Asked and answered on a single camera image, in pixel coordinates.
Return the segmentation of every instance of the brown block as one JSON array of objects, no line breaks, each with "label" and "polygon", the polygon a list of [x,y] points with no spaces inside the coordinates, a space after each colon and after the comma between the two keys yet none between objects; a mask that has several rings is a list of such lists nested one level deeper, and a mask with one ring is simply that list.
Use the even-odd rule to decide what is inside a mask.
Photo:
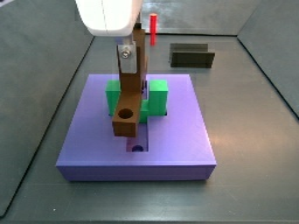
[{"label": "brown block", "polygon": [[112,126],[116,137],[136,137],[141,106],[140,92],[120,92]]}]

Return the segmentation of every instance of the gray floor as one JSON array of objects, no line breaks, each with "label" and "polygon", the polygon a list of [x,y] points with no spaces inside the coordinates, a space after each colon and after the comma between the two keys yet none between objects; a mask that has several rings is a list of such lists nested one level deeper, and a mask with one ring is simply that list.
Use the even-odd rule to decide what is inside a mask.
[{"label": "gray floor", "polygon": [[237,38],[299,117],[299,1],[264,0]]},{"label": "gray floor", "polygon": [[[208,43],[212,69],[173,69],[169,43]],[[217,167],[207,182],[69,183],[55,168],[88,74],[116,72],[96,38],[2,221],[299,221],[299,125],[236,38],[159,36],[149,74],[189,74]]]}]

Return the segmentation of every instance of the purple box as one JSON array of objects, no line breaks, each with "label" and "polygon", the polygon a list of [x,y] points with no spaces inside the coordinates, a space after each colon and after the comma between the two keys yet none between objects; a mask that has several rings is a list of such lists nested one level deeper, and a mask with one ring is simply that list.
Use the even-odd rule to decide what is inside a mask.
[{"label": "purple box", "polygon": [[69,181],[207,179],[216,166],[188,74],[148,74],[167,80],[167,116],[148,117],[137,133],[147,151],[127,150],[113,136],[105,86],[117,75],[92,74],[79,100],[56,167]]}]

